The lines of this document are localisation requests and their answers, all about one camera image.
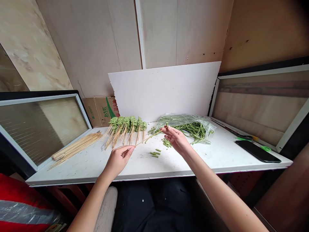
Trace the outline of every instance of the plastic bag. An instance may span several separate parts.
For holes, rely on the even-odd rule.
[[[159,130],[161,127],[163,127],[166,123],[168,123],[171,127],[177,127],[180,125],[186,125],[194,122],[199,122],[202,124],[203,128],[205,129],[205,134],[203,139],[197,139],[196,137],[193,137],[188,131],[185,129],[180,129],[187,137],[194,138],[195,141],[192,143],[204,143],[204,144],[211,144],[209,141],[210,135],[213,135],[216,127],[212,125],[208,120],[205,118],[198,116],[198,115],[192,115],[192,114],[174,114],[174,113],[168,113],[162,115],[158,119],[157,126],[155,127],[155,130]]]

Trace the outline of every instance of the smartphone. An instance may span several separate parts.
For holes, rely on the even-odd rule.
[[[277,157],[273,156],[272,154],[268,153],[267,151],[263,150],[262,148],[258,147],[254,143],[247,141],[247,140],[239,140],[235,141],[239,146],[253,155],[255,158],[259,159],[265,163],[281,163]]]

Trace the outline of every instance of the white table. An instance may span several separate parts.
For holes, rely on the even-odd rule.
[[[292,164],[291,160],[273,151],[270,153],[279,158],[281,163],[259,161],[235,143],[235,135],[216,123],[212,123],[217,128],[211,138],[211,145],[198,143],[194,144],[193,148],[215,173],[283,169]],[[149,123],[147,131],[155,124],[155,122]],[[94,128],[90,133],[106,130],[107,127]],[[163,134],[158,134],[147,144],[138,145],[128,164],[114,181],[194,176],[187,163],[173,148],[166,149],[161,140],[163,136]],[[26,180],[26,183],[38,187],[95,182],[104,169],[111,152],[111,146],[104,150],[105,142],[106,139],[104,142],[99,140],[61,165],[48,170],[53,164],[51,161]],[[149,154],[155,149],[162,150],[159,158]]]

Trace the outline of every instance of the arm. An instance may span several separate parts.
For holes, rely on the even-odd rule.
[[[184,158],[231,232],[268,231],[252,210],[210,169],[185,135],[168,126],[162,131]]]
[[[78,211],[68,232],[93,232],[106,190],[124,169],[134,149],[134,146],[122,146],[112,150],[103,172]]]

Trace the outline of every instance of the window frame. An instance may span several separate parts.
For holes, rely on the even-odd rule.
[[[79,137],[77,137],[76,139],[71,141],[69,144],[67,144],[66,146],[60,149],[62,150],[66,148],[67,146],[69,146],[70,144],[74,143],[75,141],[79,140],[83,136],[85,136],[92,129],[91,123],[89,121],[89,118],[87,116],[87,113],[85,111],[84,105],[81,101],[78,91],[71,90],[71,91],[2,92],[0,93],[0,106],[14,105],[14,104],[21,104],[21,103],[28,103],[28,102],[40,102],[40,101],[45,101],[45,100],[54,100],[54,99],[69,98],[69,97],[76,98],[77,104],[82,112],[82,115],[88,126],[88,129],[84,133],[82,133]],[[8,150],[10,150],[11,152],[15,150],[30,165],[30,167],[33,169],[34,172],[37,172],[38,170],[43,168],[47,163],[49,163],[52,160],[52,158],[49,157],[47,160],[45,160],[40,165],[36,165],[1,125],[0,125],[0,133],[4,137],[4,139],[9,143],[9,144],[4,145],[6,146],[6,148],[2,149],[4,150],[3,153],[7,155],[6,153]],[[13,159],[9,157],[9,159],[13,163],[14,163],[14,157],[16,157],[16,155],[17,154],[13,155],[12,157]],[[24,173],[30,172],[34,174],[33,171],[31,171],[31,169],[26,170],[28,169],[27,167],[25,168],[20,167],[19,165],[19,169]]]
[[[220,80],[229,79],[229,78],[262,76],[262,75],[278,74],[278,73],[300,72],[300,71],[308,71],[308,70],[309,70],[309,57],[304,57],[304,58],[297,58],[297,59],[284,61],[284,62],[276,62],[272,64],[267,64],[267,65],[255,66],[255,67],[245,68],[241,70],[235,70],[235,71],[226,72],[226,73],[219,73],[216,83],[215,83],[213,98],[212,98],[211,106],[209,110],[209,117],[213,121],[223,124],[224,126],[227,126],[235,131],[238,131],[241,134],[249,135],[248,133],[241,131],[240,129],[235,128],[225,122],[222,122],[212,116],[214,108],[215,108],[215,104],[216,104],[216,98],[217,98],[217,94],[219,90]],[[287,130],[285,131],[285,133],[283,134],[282,138],[279,140],[276,146],[273,146],[261,139],[258,140],[258,143],[268,146],[275,152],[280,153],[308,113],[309,113],[309,98],[307,99],[303,107],[300,109],[296,117],[293,119],[291,124],[288,126]]]

